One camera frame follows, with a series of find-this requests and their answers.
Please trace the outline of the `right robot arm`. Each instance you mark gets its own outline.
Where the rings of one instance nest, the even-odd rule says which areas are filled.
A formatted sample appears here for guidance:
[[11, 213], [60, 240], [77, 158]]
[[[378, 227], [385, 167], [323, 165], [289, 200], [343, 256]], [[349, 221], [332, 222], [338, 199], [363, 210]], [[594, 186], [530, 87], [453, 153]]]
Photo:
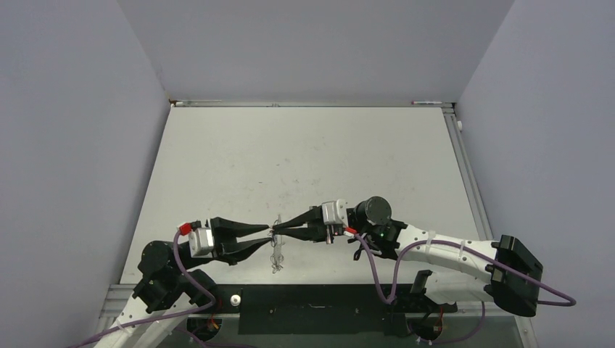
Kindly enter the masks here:
[[338, 199], [311, 207], [307, 212], [274, 225], [273, 233], [302, 241], [330, 244], [337, 236], [360, 243], [353, 257], [371, 252], [374, 259], [394, 260], [394, 275], [386, 303], [397, 298], [402, 262], [423, 262], [446, 271], [418, 273], [410, 290], [411, 304], [419, 310], [456, 302], [492, 302], [521, 317], [533, 317], [539, 304], [542, 263], [517, 238], [503, 235], [497, 241], [445, 236], [408, 225], [392, 217], [389, 202], [372, 196], [355, 206]]

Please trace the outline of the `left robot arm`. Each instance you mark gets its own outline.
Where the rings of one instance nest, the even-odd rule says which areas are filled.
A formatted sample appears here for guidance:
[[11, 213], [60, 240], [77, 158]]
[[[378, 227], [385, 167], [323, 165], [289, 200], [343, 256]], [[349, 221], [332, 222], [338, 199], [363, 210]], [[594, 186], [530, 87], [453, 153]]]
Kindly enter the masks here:
[[218, 261], [237, 265], [269, 243], [246, 240], [268, 225], [215, 217], [178, 226], [172, 241], [151, 241], [141, 252], [141, 280], [125, 307], [106, 330], [86, 340], [93, 347], [155, 347], [181, 321], [199, 312], [229, 305], [216, 282], [201, 266]]

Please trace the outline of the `metal keyring plate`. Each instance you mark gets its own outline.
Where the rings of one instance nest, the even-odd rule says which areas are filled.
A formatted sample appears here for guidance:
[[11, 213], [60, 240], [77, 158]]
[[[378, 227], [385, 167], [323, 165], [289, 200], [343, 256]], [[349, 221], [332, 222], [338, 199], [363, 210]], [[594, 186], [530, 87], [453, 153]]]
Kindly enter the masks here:
[[270, 245], [273, 249], [273, 252], [270, 256], [272, 274], [276, 274], [282, 271], [284, 268], [284, 255], [282, 253], [282, 248], [284, 245], [283, 236], [275, 234], [273, 229], [270, 230], [271, 242]]

